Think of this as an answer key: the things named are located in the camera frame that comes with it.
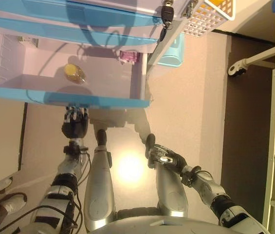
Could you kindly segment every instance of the blue drawer edge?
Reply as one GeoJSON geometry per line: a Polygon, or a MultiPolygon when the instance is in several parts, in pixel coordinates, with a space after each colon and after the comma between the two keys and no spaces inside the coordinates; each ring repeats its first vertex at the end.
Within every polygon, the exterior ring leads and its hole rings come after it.
{"type": "Polygon", "coordinates": [[[146,108],[149,106],[149,101],[140,99],[52,93],[38,90],[12,89],[3,87],[0,87],[0,98],[13,99],[28,103],[100,109],[146,108]]]}
{"type": "Polygon", "coordinates": [[[0,10],[46,20],[96,27],[161,24],[159,17],[68,0],[0,0],[0,10]]]}
{"type": "Polygon", "coordinates": [[[16,19],[0,18],[0,27],[46,38],[67,40],[91,44],[94,46],[124,46],[124,45],[145,45],[157,43],[157,39],[132,37],[119,34],[89,31],[80,28],[70,28],[53,24],[22,21],[16,19]]]}

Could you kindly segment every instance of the tiled floor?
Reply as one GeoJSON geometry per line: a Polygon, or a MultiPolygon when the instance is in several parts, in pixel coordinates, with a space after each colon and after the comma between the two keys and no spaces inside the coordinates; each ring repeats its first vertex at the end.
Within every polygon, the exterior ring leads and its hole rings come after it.
{"type": "MultiPolygon", "coordinates": [[[[111,175],[117,210],[157,205],[155,172],[147,167],[141,141],[150,132],[159,144],[184,156],[189,165],[202,166],[220,182],[229,48],[230,38],[225,35],[210,33],[199,39],[186,36],[183,65],[156,67],[150,75],[149,108],[90,111],[91,124],[84,142],[91,155],[96,146],[93,124],[95,128],[109,126],[107,148],[113,159],[111,175]],[[125,172],[123,165],[131,170],[125,172]]],[[[28,204],[22,213],[38,205],[63,160],[63,146],[68,143],[61,133],[64,113],[64,107],[28,106],[22,170],[14,176],[9,191],[27,193],[28,204]]],[[[185,191],[189,217],[217,223],[199,195],[190,188],[185,191]]],[[[81,201],[84,192],[85,184],[79,189],[81,201]]],[[[2,225],[19,215],[10,216],[2,225]]],[[[17,225],[28,224],[29,218],[17,225]]]]}

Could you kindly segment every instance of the plastic basket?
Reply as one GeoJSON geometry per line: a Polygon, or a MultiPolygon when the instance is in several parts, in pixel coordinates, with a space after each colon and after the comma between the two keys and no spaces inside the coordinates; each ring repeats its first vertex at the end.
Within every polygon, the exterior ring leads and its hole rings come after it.
{"type": "Polygon", "coordinates": [[[204,0],[189,18],[183,32],[200,37],[219,27],[227,20],[234,20],[236,15],[236,0],[225,0],[218,6],[212,0],[204,0]]]}

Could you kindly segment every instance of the shoe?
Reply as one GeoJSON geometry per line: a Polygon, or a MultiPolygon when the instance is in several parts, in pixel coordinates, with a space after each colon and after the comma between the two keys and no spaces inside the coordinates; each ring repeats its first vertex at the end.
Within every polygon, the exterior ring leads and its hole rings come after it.
{"type": "Polygon", "coordinates": [[[5,180],[0,181],[0,191],[10,186],[12,183],[12,178],[7,178],[5,180]]]}
{"type": "Polygon", "coordinates": [[[17,211],[19,211],[21,208],[23,208],[26,205],[27,202],[27,195],[23,193],[14,193],[14,194],[8,194],[4,198],[0,200],[0,205],[2,205],[6,211],[7,214],[13,214],[17,211]]]}

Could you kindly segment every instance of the lock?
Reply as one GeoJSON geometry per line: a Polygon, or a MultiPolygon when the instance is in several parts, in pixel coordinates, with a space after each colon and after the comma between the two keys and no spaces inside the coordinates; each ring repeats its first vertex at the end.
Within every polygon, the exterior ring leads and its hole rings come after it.
{"type": "Polygon", "coordinates": [[[160,33],[160,41],[163,41],[165,38],[167,29],[171,25],[174,18],[174,8],[171,6],[173,4],[173,0],[165,0],[164,6],[161,9],[161,19],[163,22],[163,29],[160,33]]]}

